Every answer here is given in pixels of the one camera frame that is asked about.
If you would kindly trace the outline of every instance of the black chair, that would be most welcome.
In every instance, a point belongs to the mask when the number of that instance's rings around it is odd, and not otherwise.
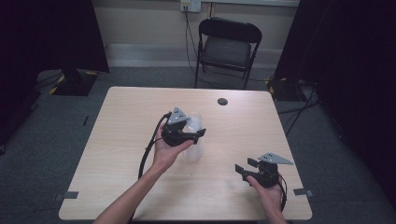
[[[207,36],[205,46],[203,35]],[[262,32],[248,22],[209,18],[199,24],[198,58],[195,69],[194,88],[197,88],[199,64],[243,72],[244,89],[257,48],[262,42]]]

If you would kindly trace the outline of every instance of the wall outlet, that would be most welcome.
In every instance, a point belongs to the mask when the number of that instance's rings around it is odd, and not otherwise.
[[[201,0],[180,0],[180,11],[201,12]]]

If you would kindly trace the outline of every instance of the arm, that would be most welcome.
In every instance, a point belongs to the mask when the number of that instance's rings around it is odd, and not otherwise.
[[[247,181],[259,193],[262,209],[268,221],[271,224],[286,224],[286,220],[280,210],[282,197],[280,186],[275,185],[269,189],[265,189],[252,176],[248,176]]]
[[[163,126],[157,132],[156,139],[161,138],[162,129]],[[189,140],[180,146],[169,147],[162,139],[158,140],[155,143],[154,161],[151,167],[93,223],[127,223],[157,180],[175,162],[177,155],[192,144],[193,142]]]

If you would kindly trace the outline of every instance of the light wood tabletop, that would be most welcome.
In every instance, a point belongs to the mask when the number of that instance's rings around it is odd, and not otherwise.
[[[219,105],[219,98],[228,104]],[[257,192],[242,181],[234,165],[257,172],[247,159],[267,152],[294,161],[271,95],[266,91],[134,87],[109,89],[68,189],[78,196],[64,199],[60,218],[95,219],[132,186],[159,119],[176,106],[187,115],[202,115],[204,154],[197,162],[188,162],[180,154],[139,205],[134,219],[265,219]],[[278,169],[288,184],[285,219],[311,218],[306,196],[293,192],[303,188],[296,164],[279,164]]]

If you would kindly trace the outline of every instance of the chair backrest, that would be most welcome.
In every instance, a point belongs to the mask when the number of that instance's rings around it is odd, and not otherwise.
[[[199,24],[199,35],[212,35],[248,43],[260,44],[262,32],[248,22],[230,21],[221,18],[209,18]]]

